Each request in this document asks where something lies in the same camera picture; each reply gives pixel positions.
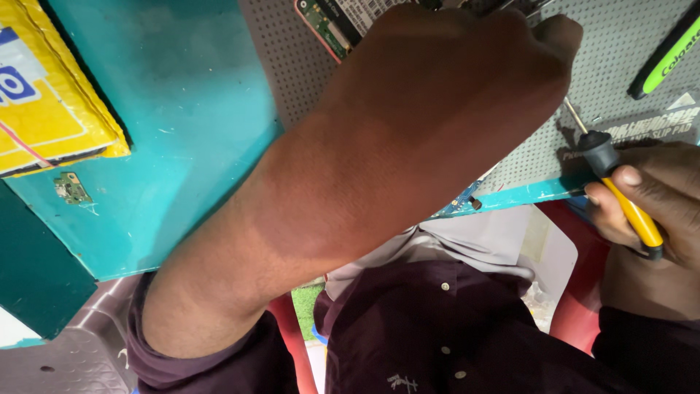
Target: red plastic chair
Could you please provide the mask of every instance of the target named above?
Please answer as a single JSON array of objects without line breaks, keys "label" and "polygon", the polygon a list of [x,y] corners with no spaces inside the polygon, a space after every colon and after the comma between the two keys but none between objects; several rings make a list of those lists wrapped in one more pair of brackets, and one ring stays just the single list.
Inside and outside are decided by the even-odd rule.
[{"label": "red plastic chair", "polygon": [[300,394],[319,394],[314,382],[314,373],[311,369],[311,361],[304,343],[304,335],[299,327],[297,313],[294,310],[292,294],[287,293],[273,299],[267,310],[272,312],[277,319],[279,331],[282,334],[284,344],[294,359],[294,368],[297,374],[297,386]]},{"label": "red plastic chair", "polygon": [[600,328],[600,283],[610,243],[590,224],[581,220],[563,201],[536,204],[576,245],[578,258],[556,306],[549,335],[591,354]]}]

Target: yellow screwdriver handle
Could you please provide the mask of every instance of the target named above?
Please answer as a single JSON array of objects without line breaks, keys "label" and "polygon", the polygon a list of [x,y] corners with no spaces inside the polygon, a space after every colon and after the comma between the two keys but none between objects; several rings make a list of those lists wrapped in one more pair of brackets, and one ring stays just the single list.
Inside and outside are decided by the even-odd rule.
[{"label": "yellow screwdriver handle", "polygon": [[648,247],[659,247],[663,245],[664,239],[661,237],[659,229],[656,227],[656,224],[651,216],[642,211],[637,205],[634,205],[634,203],[620,193],[610,178],[603,178],[602,180],[619,201],[619,204],[622,207],[622,212],[624,212],[624,216],[627,218],[627,220],[629,220],[629,223],[632,225],[634,231],[637,232],[637,235],[639,235],[642,243]]}]

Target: rolled-up sleeve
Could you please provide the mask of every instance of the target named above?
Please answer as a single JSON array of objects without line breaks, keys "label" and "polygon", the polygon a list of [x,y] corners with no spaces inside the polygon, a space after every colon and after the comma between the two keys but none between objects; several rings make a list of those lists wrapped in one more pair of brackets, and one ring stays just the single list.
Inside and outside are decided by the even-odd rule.
[{"label": "rolled-up sleeve", "polygon": [[700,322],[646,318],[605,307],[595,358],[644,393],[700,392]]},{"label": "rolled-up sleeve", "polygon": [[140,393],[298,393],[292,356],[268,311],[238,342],[212,355],[184,360],[154,351],[141,330],[153,276],[144,275],[129,309],[128,362]]}]

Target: yellow padded envelope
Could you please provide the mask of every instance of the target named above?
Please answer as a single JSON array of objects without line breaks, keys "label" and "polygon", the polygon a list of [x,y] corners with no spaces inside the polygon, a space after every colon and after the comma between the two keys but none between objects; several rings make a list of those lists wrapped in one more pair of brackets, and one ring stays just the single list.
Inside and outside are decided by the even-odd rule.
[{"label": "yellow padded envelope", "polygon": [[130,154],[35,0],[0,0],[0,177]]}]

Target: dark maroon shirt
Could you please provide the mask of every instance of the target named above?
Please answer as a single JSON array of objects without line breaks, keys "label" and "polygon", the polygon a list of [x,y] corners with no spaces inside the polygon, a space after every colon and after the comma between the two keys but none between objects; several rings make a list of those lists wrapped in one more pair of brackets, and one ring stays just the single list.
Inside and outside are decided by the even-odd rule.
[{"label": "dark maroon shirt", "polygon": [[[141,332],[151,279],[144,276],[129,315],[129,365],[141,393],[298,391],[269,312],[217,354],[156,353]],[[423,261],[367,269],[336,302],[322,292],[314,317],[329,336],[326,393],[700,392],[700,323],[603,308],[593,359],[537,329],[520,285],[461,263]]]}]

